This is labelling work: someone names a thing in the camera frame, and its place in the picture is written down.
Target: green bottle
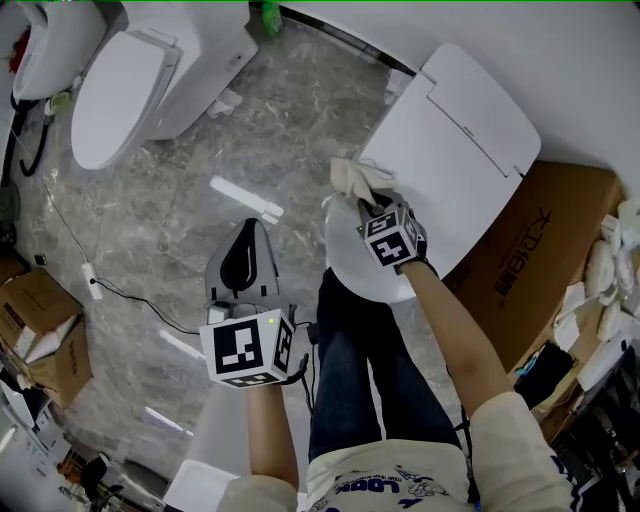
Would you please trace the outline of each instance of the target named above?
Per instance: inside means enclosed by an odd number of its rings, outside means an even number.
[[[275,36],[282,30],[282,16],[280,16],[280,6],[275,2],[265,2],[262,4],[262,21],[267,34]]]

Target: toilet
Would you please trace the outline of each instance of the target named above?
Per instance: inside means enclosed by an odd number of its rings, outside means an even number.
[[[183,133],[256,54],[246,2],[123,2],[129,18],[82,84],[71,147],[103,169]]]
[[[396,174],[396,190],[425,227],[440,278],[502,211],[540,151],[540,137],[511,97],[460,48],[440,46],[384,116],[359,156]],[[327,263],[351,291],[377,302],[415,296],[404,275],[380,269],[356,232],[353,201],[332,199]]]

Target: person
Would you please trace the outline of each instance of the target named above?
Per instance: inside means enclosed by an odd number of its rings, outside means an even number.
[[[308,511],[577,510],[580,497],[570,475],[513,391],[489,339],[428,264],[411,261],[400,270],[470,417],[479,503],[469,503],[460,441],[411,361],[390,307],[353,294],[329,269],[317,311],[320,381],[309,441]],[[230,482],[218,510],[295,511],[298,471],[282,389],[263,386],[247,396],[252,476]]]

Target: white rag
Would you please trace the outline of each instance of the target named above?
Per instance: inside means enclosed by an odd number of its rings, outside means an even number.
[[[377,206],[372,190],[393,189],[396,177],[384,171],[346,158],[331,159],[331,184],[347,198],[356,196],[372,206]]]

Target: white t-shirt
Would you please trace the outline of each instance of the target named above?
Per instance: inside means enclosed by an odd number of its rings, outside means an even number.
[[[577,510],[579,496],[522,397],[504,393],[471,417],[473,474],[485,512]],[[449,444],[391,439],[337,450],[309,465],[309,512],[473,511],[467,466]],[[249,476],[229,483],[219,512],[294,512],[288,483]]]

